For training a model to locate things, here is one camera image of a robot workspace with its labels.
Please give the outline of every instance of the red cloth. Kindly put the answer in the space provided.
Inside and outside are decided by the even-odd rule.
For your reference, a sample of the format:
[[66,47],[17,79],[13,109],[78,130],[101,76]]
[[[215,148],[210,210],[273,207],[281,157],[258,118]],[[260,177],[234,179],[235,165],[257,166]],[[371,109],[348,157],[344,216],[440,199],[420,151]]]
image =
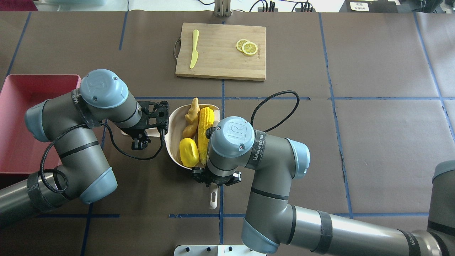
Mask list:
[[33,0],[0,0],[0,10],[38,10]]

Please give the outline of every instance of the cutting board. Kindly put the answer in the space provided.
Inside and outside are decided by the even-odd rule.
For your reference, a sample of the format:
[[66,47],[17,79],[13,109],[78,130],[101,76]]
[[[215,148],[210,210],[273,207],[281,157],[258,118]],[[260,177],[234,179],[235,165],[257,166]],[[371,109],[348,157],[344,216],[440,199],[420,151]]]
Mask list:
[[[199,57],[190,69],[193,30],[199,30]],[[178,77],[205,77],[237,80],[265,80],[265,27],[184,23],[175,74]],[[258,45],[258,52],[247,56],[236,48],[240,39]]]

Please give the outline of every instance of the lemon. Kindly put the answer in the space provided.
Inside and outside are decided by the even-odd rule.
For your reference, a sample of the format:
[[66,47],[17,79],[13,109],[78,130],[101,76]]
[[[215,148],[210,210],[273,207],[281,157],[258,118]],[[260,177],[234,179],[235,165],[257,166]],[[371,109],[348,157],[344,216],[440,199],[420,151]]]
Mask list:
[[246,42],[242,45],[242,52],[247,55],[255,55],[258,52],[258,46],[253,42]]
[[240,39],[240,40],[237,41],[237,44],[235,45],[235,47],[237,48],[237,50],[243,52],[242,51],[242,46],[243,46],[244,43],[247,43],[247,42],[249,42],[247,39]]

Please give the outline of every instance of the pink tray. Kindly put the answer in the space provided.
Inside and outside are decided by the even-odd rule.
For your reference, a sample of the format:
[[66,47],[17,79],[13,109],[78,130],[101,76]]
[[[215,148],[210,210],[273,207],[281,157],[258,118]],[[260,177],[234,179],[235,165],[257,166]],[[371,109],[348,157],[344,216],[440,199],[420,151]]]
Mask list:
[[[28,131],[24,121],[25,113],[46,99],[78,88],[80,83],[78,75],[6,77],[0,92],[0,175],[25,176],[39,170],[41,158],[49,143],[36,140]],[[52,169],[59,164],[60,158],[55,149],[52,149],[45,168]]]

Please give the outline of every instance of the blue cap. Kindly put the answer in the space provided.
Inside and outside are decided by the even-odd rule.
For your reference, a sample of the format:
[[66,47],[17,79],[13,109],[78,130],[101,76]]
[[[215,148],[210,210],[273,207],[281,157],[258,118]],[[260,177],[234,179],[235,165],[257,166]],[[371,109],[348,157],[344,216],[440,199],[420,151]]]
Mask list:
[[279,246],[253,228],[246,219],[243,219],[242,242],[251,250],[266,254],[277,252]]
[[294,152],[296,172],[293,179],[301,179],[307,174],[307,169],[310,167],[310,150],[303,143],[286,139],[291,144],[292,151]]
[[128,98],[128,87],[112,71],[93,70],[81,82],[81,95],[96,108],[115,108]]
[[41,142],[50,141],[43,129],[43,108],[48,100],[41,102],[27,110],[25,113],[25,125],[27,129],[33,134],[35,139]]
[[248,152],[254,143],[254,129],[241,117],[221,120],[210,137],[212,149],[225,158],[239,157]]
[[455,170],[455,160],[445,161],[438,164],[435,168],[435,175],[433,176],[431,182],[433,182],[437,176],[453,170]]
[[112,167],[109,167],[101,174],[84,192],[79,196],[79,199],[84,204],[91,204],[101,198],[114,192],[117,188],[117,180],[115,179]]

